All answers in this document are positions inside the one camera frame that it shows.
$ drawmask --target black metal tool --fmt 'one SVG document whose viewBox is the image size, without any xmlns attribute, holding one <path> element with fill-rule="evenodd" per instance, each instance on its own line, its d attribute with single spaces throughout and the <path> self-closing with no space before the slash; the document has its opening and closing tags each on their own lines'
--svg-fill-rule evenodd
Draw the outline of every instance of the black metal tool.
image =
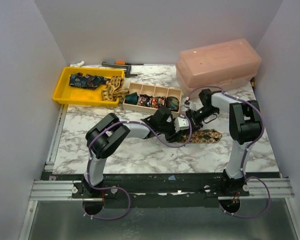
<svg viewBox="0 0 300 240">
<path fill-rule="evenodd" d="M 107 62 L 103 61 L 101 66 L 108 67 L 108 68 L 114 68 L 114 69 L 124 69 L 124 74 L 125 74 L 126 78 L 138 76 L 138 74 L 136 74 L 136 73 L 130 73 L 131 65 L 113 64 L 113 63 L 107 63 Z"/>
</svg>

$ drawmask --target box lid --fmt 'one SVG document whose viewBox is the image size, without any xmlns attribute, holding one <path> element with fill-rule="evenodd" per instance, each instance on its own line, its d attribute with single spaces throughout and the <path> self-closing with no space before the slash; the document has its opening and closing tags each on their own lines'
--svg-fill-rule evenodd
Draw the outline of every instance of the box lid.
<svg viewBox="0 0 300 240">
<path fill-rule="evenodd" d="M 189 88 L 255 76 L 261 58 L 244 38 L 181 52 L 177 70 Z"/>
</svg>

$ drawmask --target patterned fabric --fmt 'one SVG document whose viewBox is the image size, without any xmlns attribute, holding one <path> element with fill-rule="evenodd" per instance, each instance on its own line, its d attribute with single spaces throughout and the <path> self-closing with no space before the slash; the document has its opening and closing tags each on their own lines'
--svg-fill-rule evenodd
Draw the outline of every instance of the patterned fabric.
<svg viewBox="0 0 300 240">
<path fill-rule="evenodd" d="M 106 80 L 103 76 L 91 76 L 89 74 L 83 76 L 81 72 L 78 72 L 70 76 L 69 86 L 95 90 L 100 84 L 104 84 L 105 82 Z"/>
<path fill-rule="evenodd" d="M 189 135 L 184 134 L 180 137 L 179 143 L 185 143 Z M 214 129 L 204 129 L 192 134 L 190 144 L 216 144 L 222 138 L 222 134 Z"/>
<path fill-rule="evenodd" d="M 152 96 L 148 96 L 146 94 L 140 94 L 137 105 L 150 108 L 151 101 L 152 101 Z"/>
<path fill-rule="evenodd" d="M 125 80 L 123 78 L 120 76 L 113 76 L 106 82 L 106 88 L 101 91 L 102 100 L 114 102 L 117 98 L 127 96 L 129 94 L 129 89 L 122 89 L 124 84 Z"/>
<path fill-rule="evenodd" d="M 165 106 L 169 108 L 171 111 L 178 112 L 179 111 L 179 100 L 174 96 L 168 96 L 166 98 Z"/>
<path fill-rule="evenodd" d="M 139 99 L 138 94 L 136 92 L 134 92 L 134 93 L 131 93 L 131 94 L 125 96 L 125 103 L 126 104 L 137 105 L 138 99 Z"/>
<path fill-rule="evenodd" d="M 154 109 L 158 109 L 161 106 L 165 105 L 166 97 L 165 96 L 155 96 L 152 98 L 152 105 L 151 107 Z"/>
</svg>

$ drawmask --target gray floor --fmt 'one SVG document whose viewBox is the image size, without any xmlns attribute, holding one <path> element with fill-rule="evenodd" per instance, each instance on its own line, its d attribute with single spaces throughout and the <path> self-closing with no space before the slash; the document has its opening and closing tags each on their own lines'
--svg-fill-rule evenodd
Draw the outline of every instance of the gray floor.
<svg viewBox="0 0 300 240">
<path fill-rule="evenodd" d="M 244 200 L 238 213 L 259 213 L 265 200 Z M 104 216 L 122 209 L 106 209 Z M 284 199 L 272 201 L 267 215 L 238 219 L 219 208 L 134 208 L 115 221 L 83 217 L 79 202 L 39 203 L 30 240 L 296 240 Z"/>
</svg>

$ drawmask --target yellow tray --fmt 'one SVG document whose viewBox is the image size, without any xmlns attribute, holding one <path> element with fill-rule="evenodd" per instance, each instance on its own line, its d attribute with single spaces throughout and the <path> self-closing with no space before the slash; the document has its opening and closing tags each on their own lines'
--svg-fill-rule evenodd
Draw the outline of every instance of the yellow tray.
<svg viewBox="0 0 300 240">
<path fill-rule="evenodd" d="M 106 68 L 87 68 L 87 67 L 70 67 L 67 66 L 63 69 L 59 82 L 56 85 L 52 99 L 60 104 L 75 104 L 75 105 L 89 105 L 89 106 L 102 106 L 102 107 L 117 107 L 119 98 L 116 101 L 103 101 L 101 90 L 106 88 L 102 84 L 95 90 L 81 89 L 69 86 L 70 76 L 72 74 L 82 73 L 102 76 L 105 78 L 112 78 L 113 76 L 124 77 L 125 72 L 119 69 L 106 69 Z"/>
</svg>

